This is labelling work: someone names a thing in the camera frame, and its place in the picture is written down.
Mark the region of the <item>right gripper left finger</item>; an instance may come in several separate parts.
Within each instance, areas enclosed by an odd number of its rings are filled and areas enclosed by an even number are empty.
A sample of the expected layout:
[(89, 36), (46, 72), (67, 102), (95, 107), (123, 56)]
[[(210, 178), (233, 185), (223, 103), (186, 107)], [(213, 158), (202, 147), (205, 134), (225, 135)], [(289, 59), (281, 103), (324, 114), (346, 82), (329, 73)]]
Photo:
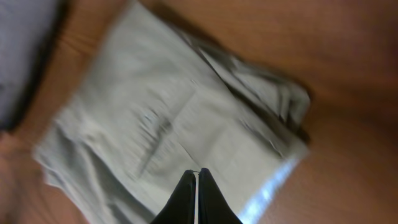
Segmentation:
[(194, 224), (196, 177), (186, 170), (164, 208), (150, 224)]

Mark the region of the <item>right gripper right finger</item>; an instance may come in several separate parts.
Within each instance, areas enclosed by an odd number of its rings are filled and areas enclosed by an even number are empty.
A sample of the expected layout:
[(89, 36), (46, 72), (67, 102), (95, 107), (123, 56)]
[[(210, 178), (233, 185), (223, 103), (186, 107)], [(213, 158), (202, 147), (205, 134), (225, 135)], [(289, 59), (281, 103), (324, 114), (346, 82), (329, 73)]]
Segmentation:
[(202, 168), (198, 177), (199, 224), (242, 224), (230, 209), (211, 172)]

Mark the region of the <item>olive green shorts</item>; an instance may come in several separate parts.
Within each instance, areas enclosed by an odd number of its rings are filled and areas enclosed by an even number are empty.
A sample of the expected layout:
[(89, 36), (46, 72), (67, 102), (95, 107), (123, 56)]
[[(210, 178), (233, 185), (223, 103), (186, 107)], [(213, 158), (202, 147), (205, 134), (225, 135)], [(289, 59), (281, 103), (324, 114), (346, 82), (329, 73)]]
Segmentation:
[(308, 151), (298, 131), (309, 106), (300, 85), (132, 2), (34, 157), (90, 223), (149, 223), (202, 168), (257, 223)]

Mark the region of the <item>folded grey shorts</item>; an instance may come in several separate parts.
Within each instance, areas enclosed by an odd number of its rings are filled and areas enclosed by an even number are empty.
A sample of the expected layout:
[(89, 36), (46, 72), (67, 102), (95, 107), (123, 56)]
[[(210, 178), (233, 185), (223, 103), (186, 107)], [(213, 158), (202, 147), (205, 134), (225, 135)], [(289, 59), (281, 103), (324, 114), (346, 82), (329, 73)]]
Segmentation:
[(41, 81), (70, 2), (1, 0), (1, 130), (15, 128)]

